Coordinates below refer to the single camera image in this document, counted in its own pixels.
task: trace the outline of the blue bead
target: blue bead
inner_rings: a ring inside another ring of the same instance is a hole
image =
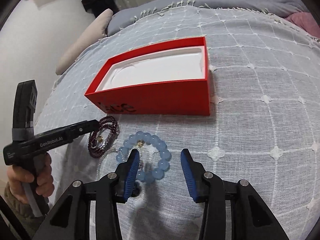
[[[151,143],[154,147],[156,147],[158,141],[159,141],[159,137],[158,137],[158,136],[156,136],[156,135],[151,136],[150,143]]]
[[[143,140],[144,140],[146,143],[150,143],[151,134],[148,133],[148,132],[144,133],[144,135],[143,135]]]
[[[167,147],[167,145],[165,144],[165,142],[163,140],[159,140],[158,143],[156,144],[156,148],[159,151],[166,149],[166,147]]]
[[[155,177],[155,179],[162,179],[163,175],[164,175],[163,170],[161,170],[159,168],[155,168],[152,171],[152,176]]]
[[[128,148],[128,149],[131,149],[133,147],[133,144],[129,142],[129,140],[125,140],[123,142],[123,146]]]
[[[137,132],[136,132],[136,138],[137,138],[137,140],[143,140],[143,135],[144,135],[144,132],[143,132],[143,131],[137,131]]]
[[[165,171],[167,168],[169,168],[169,162],[167,160],[159,160],[158,167],[159,169]]]
[[[121,147],[119,148],[119,151],[120,151],[123,155],[128,155],[128,153],[129,153],[128,148],[126,148],[126,147],[124,147],[124,146],[121,146]]]
[[[168,149],[164,149],[160,151],[160,158],[164,160],[168,160],[171,158],[171,153],[169,152]]]
[[[129,136],[129,142],[132,144],[136,144],[137,143],[137,137],[135,134],[132,134]]]
[[[147,184],[151,184],[152,182],[155,181],[155,177],[152,176],[151,172],[149,171],[144,175],[144,181]]]
[[[125,162],[125,159],[124,159],[124,157],[122,156],[122,154],[118,154],[118,155],[116,156],[116,160],[117,160],[117,162],[119,162],[119,163],[124,163],[124,162]]]
[[[136,179],[140,181],[144,181],[145,172],[144,171],[138,171]]]

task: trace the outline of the gold charm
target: gold charm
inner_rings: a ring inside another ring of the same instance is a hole
[[[102,143],[103,142],[103,137],[101,135],[98,135],[97,141],[98,141],[98,143]]]
[[[141,148],[144,145],[144,141],[143,140],[138,140],[137,141],[137,145],[139,148]]]

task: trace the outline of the bed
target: bed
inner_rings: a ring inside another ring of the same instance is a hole
[[[188,194],[180,165],[183,148],[223,180],[250,181],[290,240],[305,239],[320,216],[320,43],[275,15],[272,10],[280,7],[268,6],[270,1],[255,9],[180,1],[172,0],[175,6],[143,17],[141,8],[115,15],[109,37],[88,47],[56,82],[35,132],[105,116],[84,93],[108,58],[161,41],[204,36],[218,85],[218,97],[212,94],[216,119],[114,115],[120,134],[113,147],[142,130],[158,135],[172,153],[163,179],[150,186],[142,183],[137,198],[118,205],[123,239],[198,237],[203,206]],[[146,4],[142,11],[152,7]],[[295,10],[301,8],[294,5],[288,13]],[[87,143],[84,135],[50,151],[56,188],[51,204],[74,180],[97,180],[99,160],[90,157]],[[151,167],[160,159],[152,150],[144,150],[141,158]],[[116,166],[115,154],[110,154],[101,172],[107,174]],[[91,239],[94,225],[92,208]]]

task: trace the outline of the metal screw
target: metal screw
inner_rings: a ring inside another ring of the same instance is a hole
[[[114,179],[114,178],[116,178],[116,177],[117,177],[117,174],[114,173],[114,172],[111,172],[111,173],[108,174],[108,178],[109,178],[109,179]]]
[[[211,179],[212,177],[213,177],[213,174],[211,173],[211,172],[205,172],[204,174],[203,174],[203,176],[205,177],[205,178],[207,178],[207,179]]]
[[[76,180],[76,181],[74,181],[74,182],[72,183],[72,185],[73,185],[74,187],[79,187],[79,186],[81,185],[81,181]]]
[[[249,182],[248,182],[247,180],[245,180],[245,179],[241,179],[240,184],[241,184],[242,186],[246,187],[246,186],[249,185]]]

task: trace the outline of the sleeve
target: sleeve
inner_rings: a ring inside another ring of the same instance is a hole
[[[26,229],[29,236],[33,238],[45,216],[38,218],[34,217],[30,205],[21,203],[12,195],[9,183],[7,183],[4,190],[4,199],[15,216],[19,219],[22,226]],[[11,225],[9,225],[9,228],[14,234],[16,233]]]

